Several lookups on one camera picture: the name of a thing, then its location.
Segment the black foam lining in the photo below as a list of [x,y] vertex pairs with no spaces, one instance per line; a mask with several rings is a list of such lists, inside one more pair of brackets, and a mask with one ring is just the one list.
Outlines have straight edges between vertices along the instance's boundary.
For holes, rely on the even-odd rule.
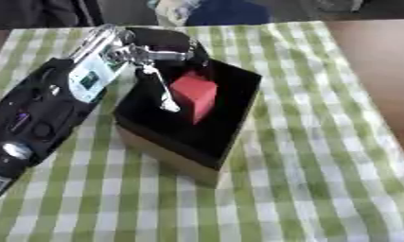
[[[253,105],[261,76],[212,60],[213,80],[218,84],[215,106],[197,125],[179,114],[160,110],[139,81],[116,107],[117,123],[126,130],[199,164],[220,169],[242,123]],[[184,72],[174,68],[167,79]]]

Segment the black box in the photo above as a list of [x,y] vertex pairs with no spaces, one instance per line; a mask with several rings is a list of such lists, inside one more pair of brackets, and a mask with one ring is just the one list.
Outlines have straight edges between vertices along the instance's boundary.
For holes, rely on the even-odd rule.
[[216,185],[255,103],[261,76],[217,60],[212,60],[212,67],[218,84],[215,106],[197,125],[160,110],[141,81],[116,107],[114,116],[127,145],[197,181]]

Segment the wooden table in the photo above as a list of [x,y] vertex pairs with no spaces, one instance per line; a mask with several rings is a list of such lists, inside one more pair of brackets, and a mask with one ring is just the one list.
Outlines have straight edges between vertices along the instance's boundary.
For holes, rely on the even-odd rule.
[[[404,20],[327,25],[404,148]],[[8,35],[0,31],[0,48]]]

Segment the red cube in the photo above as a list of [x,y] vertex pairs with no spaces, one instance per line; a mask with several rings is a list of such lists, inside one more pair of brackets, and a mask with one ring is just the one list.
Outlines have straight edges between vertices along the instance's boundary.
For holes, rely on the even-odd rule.
[[214,106],[217,88],[215,82],[200,77],[193,71],[185,73],[170,85],[175,101],[194,125]]

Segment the green checkered tablecloth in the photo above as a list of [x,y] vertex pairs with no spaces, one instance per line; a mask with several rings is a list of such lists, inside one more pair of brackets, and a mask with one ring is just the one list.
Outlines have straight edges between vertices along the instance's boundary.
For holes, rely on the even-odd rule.
[[[0,97],[88,30],[14,30]],[[0,199],[0,241],[404,241],[404,153],[323,23],[183,30],[264,77],[218,189],[124,147],[127,74]]]

